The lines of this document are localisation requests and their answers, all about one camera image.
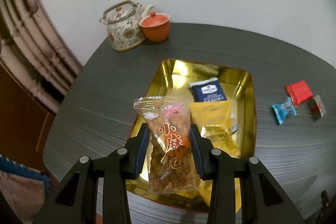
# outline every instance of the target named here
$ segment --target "metal pivot bolt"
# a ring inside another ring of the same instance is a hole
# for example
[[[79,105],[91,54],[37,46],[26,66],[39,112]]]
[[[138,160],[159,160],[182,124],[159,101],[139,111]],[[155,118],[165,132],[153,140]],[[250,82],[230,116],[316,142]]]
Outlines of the metal pivot bolt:
[[[250,163],[257,164],[259,160],[256,157],[250,157]]]
[[[84,163],[89,161],[89,157],[88,156],[83,156],[79,159],[79,161],[84,164]]]
[[[221,151],[218,148],[214,148],[211,150],[211,153],[213,153],[214,155],[220,155]]]
[[[124,154],[127,153],[127,149],[126,148],[119,148],[117,152],[118,152],[119,155],[124,155]]]

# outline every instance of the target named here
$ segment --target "triangular cutout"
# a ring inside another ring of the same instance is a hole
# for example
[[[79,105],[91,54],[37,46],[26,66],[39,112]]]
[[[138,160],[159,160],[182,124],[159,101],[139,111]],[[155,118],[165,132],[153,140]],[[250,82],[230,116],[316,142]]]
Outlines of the triangular cutout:
[[[263,173],[259,173],[259,181],[261,184],[262,196],[266,206],[273,206],[282,203],[282,198],[275,190],[271,182],[265,177]]]
[[[69,180],[67,185],[56,198],[56,203],[68,207],[72,207],[75,203],[76,191],[79,182],[79,173],[75,173]]]

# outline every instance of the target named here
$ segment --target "yellow package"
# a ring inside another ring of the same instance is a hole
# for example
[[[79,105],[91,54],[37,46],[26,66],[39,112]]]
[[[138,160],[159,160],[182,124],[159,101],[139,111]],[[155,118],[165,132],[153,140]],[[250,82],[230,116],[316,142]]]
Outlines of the yellow package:
[[[213,146],[220,148],[231,157],[239,157],[239,147],[231,134],[230,101],[191,103],[191,122],[195,123],[201,136],[210,139]],[[236,212],[241,207],[239,179],[235,179]],[[199,193],[204,202],[210,206],[212,181],[202,181]]]

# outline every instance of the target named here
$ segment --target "gold tray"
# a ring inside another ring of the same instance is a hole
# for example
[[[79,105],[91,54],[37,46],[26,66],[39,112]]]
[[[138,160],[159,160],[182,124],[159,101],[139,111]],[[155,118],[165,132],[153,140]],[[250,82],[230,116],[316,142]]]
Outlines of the gold tray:
[[[174,95],[190,98],[194,101],[193,95],[188,89],[188,83],[206,80],[210,77],[218,78],[226,98],[231,100],[231,111],[237,113],[238,131],[232,136],[240,148],[241,158],[253,156],[256,115],[250,73],[230,67],[166,59],[161,62],[146,96]],[[143,122],[145,122],[144,119],[139,116],[134,123],[130,137],[137,135]],[[127,181],[127,190],[163,205],[197,212],[208,211],[208,206],[197,191],[166,195],[144,195],[149,190],[146,160],[139,178],[136,181]]]

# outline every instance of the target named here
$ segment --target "blue snack wrapper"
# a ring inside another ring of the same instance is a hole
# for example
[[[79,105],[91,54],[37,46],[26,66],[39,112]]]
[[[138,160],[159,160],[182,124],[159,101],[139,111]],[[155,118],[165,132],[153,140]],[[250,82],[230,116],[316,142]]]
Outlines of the blue snack wrapper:
[[[222,90],[217,77],[188,83],[188,85],[193,90],[195,102],[226,101],[224,91]]]
[[[292,111],[293,115],[296,116],[296,110],[292,104],[292,100],[290,97],[288,97],[286,102],[284,102],[283,104],[272,105],[272,108],[275,112],[279,124],[284,123],[284,120],[290,111]]]

